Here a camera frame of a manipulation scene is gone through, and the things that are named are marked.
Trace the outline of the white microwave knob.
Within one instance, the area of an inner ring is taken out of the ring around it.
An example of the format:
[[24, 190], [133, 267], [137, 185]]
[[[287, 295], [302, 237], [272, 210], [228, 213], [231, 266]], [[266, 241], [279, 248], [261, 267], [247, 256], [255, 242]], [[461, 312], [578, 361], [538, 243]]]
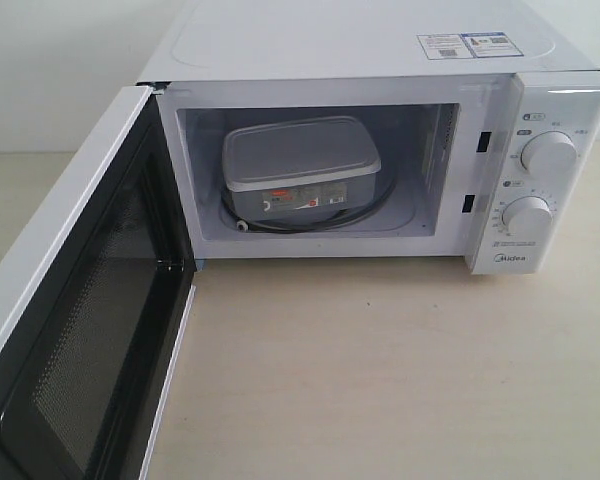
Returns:
[[536, 136], [521, 152], [522, 166], [535, 178], [566, 173], [576, 164], [577, 158], [578, 153], [571, 139], [558, 131]]
[[553, 213], [544, 199], [526, 196], [505, 207], [502, 222], [512, 235], [540, 234], [551, 227]]

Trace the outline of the clear plastic food container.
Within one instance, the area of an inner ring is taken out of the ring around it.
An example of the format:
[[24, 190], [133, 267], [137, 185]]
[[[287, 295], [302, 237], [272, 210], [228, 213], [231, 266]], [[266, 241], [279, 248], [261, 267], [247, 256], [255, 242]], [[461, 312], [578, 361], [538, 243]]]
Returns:
[[222, 150], [232, 206], [246, 221], [365, 206], [381, 167], [370, 133], [352, 116], [237, 129]]

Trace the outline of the white upper microwave knob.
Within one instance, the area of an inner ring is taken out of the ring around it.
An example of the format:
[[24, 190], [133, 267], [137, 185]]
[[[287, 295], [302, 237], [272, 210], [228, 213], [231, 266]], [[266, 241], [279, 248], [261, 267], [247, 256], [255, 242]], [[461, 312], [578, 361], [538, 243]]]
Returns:
[[522, 166], [535, 178], [566, 173], [576, 164], [577, 158], [578, 153], [571, 139], [558, 131], [536, 136], [521, 152]]

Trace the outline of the white microwave door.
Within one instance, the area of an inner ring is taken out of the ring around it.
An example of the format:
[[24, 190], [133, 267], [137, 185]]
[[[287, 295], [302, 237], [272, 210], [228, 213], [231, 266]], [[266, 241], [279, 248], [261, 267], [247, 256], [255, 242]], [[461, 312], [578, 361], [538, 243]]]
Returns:
[[165, 94], [117, 94], [0, 262], [0, 479], [147, 476], [195, 292]]

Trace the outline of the white microwave oven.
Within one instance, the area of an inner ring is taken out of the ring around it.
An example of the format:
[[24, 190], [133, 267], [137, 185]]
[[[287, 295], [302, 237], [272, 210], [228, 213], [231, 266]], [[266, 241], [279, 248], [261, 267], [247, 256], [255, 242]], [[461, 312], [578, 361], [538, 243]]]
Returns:
[[[523, 57], [429, 60], [418, 35], [504, 32]], [[189, 1], [144, 66], [187, 171], [194, 258], [461, 257], [474, 274], [544, 263], [600, 127], [600, 67], [521, 1]], [[352, 116], [418, 189], [418, 215], [391, 233], [237, 231], [225, 215], [225, 136], [236, 129]], [[550, 131], [578, 153], [531, 176], [521, 152]], [[536, 196], [551, 227], [512, 235], [502, 212]]]

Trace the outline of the white lower microwave knob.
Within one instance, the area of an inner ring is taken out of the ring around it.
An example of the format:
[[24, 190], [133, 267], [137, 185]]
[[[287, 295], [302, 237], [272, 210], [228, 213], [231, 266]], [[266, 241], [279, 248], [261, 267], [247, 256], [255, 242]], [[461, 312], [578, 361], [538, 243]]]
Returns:
[[551, 227], [553, 213], [544, 199], [526, 196], [505, 207], [502, 222], [512, 235], [540, 234]]

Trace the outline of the blue white label sticker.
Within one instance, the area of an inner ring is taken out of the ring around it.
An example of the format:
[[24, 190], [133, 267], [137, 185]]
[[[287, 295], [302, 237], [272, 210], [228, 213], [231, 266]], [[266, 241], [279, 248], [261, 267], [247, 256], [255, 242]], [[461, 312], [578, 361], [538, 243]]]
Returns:
[[425, 34], [418, 35], [417, 40], [429, 60], [524, 56], [504, 32]]

